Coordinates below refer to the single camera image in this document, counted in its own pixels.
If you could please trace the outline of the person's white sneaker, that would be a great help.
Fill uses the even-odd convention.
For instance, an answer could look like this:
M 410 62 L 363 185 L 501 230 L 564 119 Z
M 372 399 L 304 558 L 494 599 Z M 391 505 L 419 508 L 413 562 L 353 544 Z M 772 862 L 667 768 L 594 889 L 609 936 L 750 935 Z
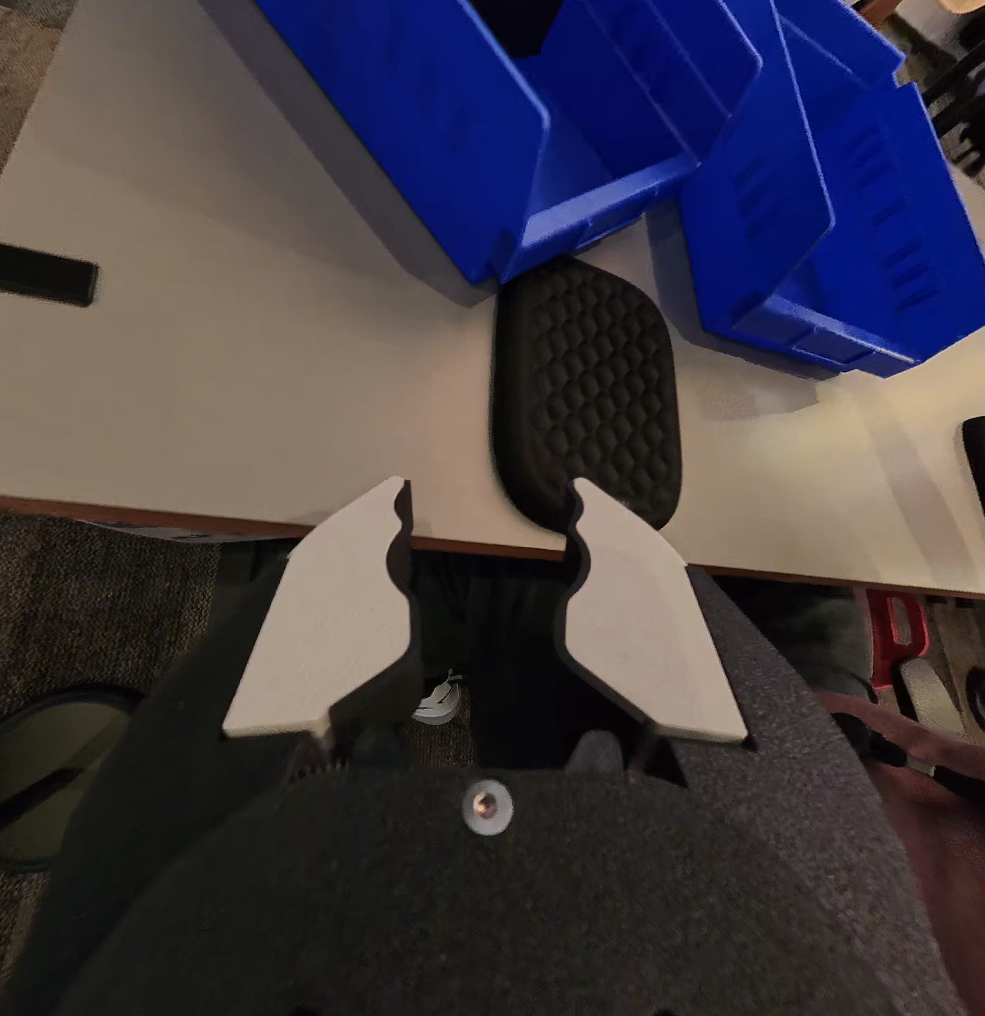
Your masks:
M 449 670 L 446 677 L 417 705 L 412 720 L 427 727 L 441 727 L 452 722 L 461 713 L 463 682 L 460 674 Z

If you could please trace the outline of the black flat desk strip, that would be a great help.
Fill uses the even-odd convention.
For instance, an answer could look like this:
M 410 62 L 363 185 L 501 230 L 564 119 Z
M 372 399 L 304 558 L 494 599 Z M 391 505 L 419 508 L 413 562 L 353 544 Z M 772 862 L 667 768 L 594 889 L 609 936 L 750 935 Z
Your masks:
M 93 262 L 0 243 L 0 293 L 87 308 L 98 273 Z

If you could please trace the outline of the blue plastic parts bin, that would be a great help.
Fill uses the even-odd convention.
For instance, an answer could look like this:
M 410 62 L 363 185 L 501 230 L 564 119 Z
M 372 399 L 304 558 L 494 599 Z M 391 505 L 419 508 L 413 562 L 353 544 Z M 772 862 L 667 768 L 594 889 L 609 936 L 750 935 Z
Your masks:
M 256 6 L 474 285 L 673 197 L 764 65 L 718 1 Z
M 890 377 L 985 326 L 985 258 L 905 57 L 843 2 L 728 2 L 761 70 L 678 205 L 704 329 Z

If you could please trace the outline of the red plastic object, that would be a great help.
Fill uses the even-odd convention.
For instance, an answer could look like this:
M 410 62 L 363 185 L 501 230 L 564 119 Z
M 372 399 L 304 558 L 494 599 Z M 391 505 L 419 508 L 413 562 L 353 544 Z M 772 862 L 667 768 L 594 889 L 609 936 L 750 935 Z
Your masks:
M 872 669 L 871 686 L 880 693 L 892 687 L 898 666 L 924 657 L 931 646 L 925 606 L 910 592 L 867 588 Z

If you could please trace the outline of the round dark floor base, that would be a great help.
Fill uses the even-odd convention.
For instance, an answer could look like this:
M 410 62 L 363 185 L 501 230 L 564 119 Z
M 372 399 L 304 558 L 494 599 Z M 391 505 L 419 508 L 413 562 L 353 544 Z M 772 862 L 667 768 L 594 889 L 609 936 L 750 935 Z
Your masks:
M 105 758 L 145 695 L 85 685 L 0 721 L 0 872 L 49 870 Z

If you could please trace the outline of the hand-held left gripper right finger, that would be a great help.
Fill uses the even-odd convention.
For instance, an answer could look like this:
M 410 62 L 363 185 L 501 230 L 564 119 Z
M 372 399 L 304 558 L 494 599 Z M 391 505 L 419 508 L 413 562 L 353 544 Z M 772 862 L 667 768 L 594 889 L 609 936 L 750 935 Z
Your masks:
M 575 571 L 554 621 L 562 663 L 649 731 L 743 746 L 749 731 L 687 563 L 586 477 L 567 494 Z

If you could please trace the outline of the person in maroon shirt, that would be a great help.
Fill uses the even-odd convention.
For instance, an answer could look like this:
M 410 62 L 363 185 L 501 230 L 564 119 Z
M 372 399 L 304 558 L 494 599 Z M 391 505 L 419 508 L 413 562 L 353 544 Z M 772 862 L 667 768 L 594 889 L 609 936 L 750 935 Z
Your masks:
M 903 846 L 943 964 L 969 1014 L 985 1015 L 985 746 L 932 731 L 880 705 L 815 692 L 907 759 L 863 764 Z

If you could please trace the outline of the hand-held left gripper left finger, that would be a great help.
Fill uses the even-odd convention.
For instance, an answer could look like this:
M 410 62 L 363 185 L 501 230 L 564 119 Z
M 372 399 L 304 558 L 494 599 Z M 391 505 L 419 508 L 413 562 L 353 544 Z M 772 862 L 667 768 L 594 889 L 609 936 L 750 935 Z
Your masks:
M 424 691 L 410 482 L 390 477 L 289 554 L 221 731 L 308 733 L 332 753 L 410 718 Z

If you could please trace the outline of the black desk mat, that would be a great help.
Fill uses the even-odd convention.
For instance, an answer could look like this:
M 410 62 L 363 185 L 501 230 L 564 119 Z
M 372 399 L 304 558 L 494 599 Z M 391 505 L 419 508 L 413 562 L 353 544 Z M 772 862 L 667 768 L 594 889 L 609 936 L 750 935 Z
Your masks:
M 566 532 L 583 477 L 662 529 L 682 459 L 671 338 L 651 298 L 571 256 L 503 285 L 489 437 L 506 497 L 537 527 Z

